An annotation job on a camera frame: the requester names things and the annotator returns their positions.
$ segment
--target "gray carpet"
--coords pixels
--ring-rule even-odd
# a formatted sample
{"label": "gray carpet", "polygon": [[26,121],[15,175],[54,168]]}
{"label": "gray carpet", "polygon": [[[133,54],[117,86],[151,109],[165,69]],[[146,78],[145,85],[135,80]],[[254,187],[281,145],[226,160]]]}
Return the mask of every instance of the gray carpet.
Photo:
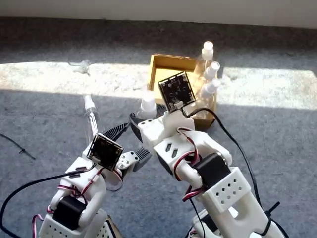
{"label": "gray carpet", "polygon": [[[60,174],[85,147],[82,93],[93,93],[105,128],[126,122],[146,88],[153,53],[196,56],[205,40],[224,66],[217,112],[253,166],[265,208],[292,238],[315,237],[317,31],[179,22],[0,18],[0,204],[33,179]],[[88,59],[90,77],[67,62]],[[209,135],[226,147],[250,181],[235,145],[217,124]],[[139,146],[129,130],[119,141]],[[9,204],[4,224],[31,236],[58,181],[28,188]],[[152,159],[108,193],[103,208],[128,238],[182,238],[195,215],[186,184]]]}

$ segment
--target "cardboard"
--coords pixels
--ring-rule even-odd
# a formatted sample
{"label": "cardboard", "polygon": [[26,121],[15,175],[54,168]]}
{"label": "cardboard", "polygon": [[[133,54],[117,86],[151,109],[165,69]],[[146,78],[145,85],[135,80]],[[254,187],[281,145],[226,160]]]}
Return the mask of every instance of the cardboard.
{"label": "cardboard", "polygon": [[[191,83],[192,89],[196,94],[200,87],[195,87],[195,77],[193,75],[194,69],[196,66],[196,60],[190,57],[183,56],[171,56],[171,55],[161,55],[154,54],[151,56],[150,63],[150,78],[148,80],[148,90],[154,91],[155,102],[159,104],[164,104],[164,100],[159,91],[158,82],[171,77],[177,73],[185,71]],[[214,95],[214,104],[211,107],[211,110],[215,112],[216,110],[216,94]],[[208,129],[214,121],[214,118],[211,114],[208,114],[206,119],[194,118],[195,128],[197,130],[206,130]]]}

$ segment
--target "white 3d-printed robot arm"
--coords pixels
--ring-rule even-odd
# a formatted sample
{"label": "white 3d-printed robot arm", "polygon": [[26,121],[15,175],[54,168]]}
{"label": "white 3d-printed robot arm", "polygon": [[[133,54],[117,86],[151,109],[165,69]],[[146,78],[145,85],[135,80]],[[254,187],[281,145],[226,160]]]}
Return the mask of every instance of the white 3d-printed robot arm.
{"label": "white 3d-printed robot arm", "polygon": [[[193,188],[204,187],[204,191],[198,195],[198,200],[202,202],[224,238],[249,238],[252,232],[263,233],[269,220],[251,193],[247,180],[238,167],[228,167],[232,163],[232,157],[225,148],[206,133],[193,131],[193,119],[184,117],[180,111],[175,111],[155,120],[144,121],[138,124],[138,127],[145,148],[151,150],[153,155],[157,155],[170,174],[176,176],[176,172],[180,180],[188,182]],[[180,156],[194,149],[193,144],[183,134],[177,133],[178,127],[192,130],[184,134],[195,143],[202,157],[199,166],[192,167],[182,160],[175,168]],[[212,163],[218,163],[226,172],[218,180],[214,180],[215,175],[211,170],[204,172],[204,169],[208,169]],[[235,218],[229,212],[229,208],[233,205],[239,212]],[[203,238],[202,229],[198,229],[197,232]],[[220,237],[215,233],[212,233],[213,236],[208,234],[210,232],[205,233],[206,238]],[[283,238],[284,236],[277,225],[271,222],[263,237]]]}

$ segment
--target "cable clip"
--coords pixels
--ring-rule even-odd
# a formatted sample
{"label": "cable clip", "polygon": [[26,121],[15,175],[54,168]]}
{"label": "cable clip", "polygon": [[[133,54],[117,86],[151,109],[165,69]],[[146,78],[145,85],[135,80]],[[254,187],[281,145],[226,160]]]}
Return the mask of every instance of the cable clip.
{"label": "cable clip", "polygon": [[268,218],[268,222],[267,222],[267,225],[266,225],[266,227],[265,227],[265,229],[264,229],[264,231],[262,233],[257,233],[256,232],[260,236],[264,237],[267,234],[268,229],[269,229],[269,227],[271,226],[271,223],[272,223],[271,212],[274,211],[279,206],[279,204],[281,204],[281,203],[278,201],[270,209],[265,211],[265,214],[266,214],[266,216]]}

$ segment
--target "spray bottle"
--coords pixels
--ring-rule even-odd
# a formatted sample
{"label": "spray bottle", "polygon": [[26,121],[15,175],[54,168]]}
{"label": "spray bottle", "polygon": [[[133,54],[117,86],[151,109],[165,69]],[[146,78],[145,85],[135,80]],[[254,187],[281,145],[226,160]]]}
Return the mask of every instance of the spray bottle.
{"label": "spray bottle", "polygon": [[[220,64],[216,61],[212,62],[211,65],[205,70],[204,73],[204,84],[201,87],[199,93],[196,95],[196,108],[212,108],[214,104],[214,95],[217,92],[218,87],[221,85],[219,79],[217,79],[217,72],[220,69]],[[205,119],[207,112],[197,113],[197,118]]]}
{"label": "spray bottle", "polygon": [[86,117],[86,140],[87,144],[90,144],[94,136],[98,132],[102,132],[100,115],[97,112],[96,105],[91,98],[91,95],[84,95],[85,100],[85,117]]}

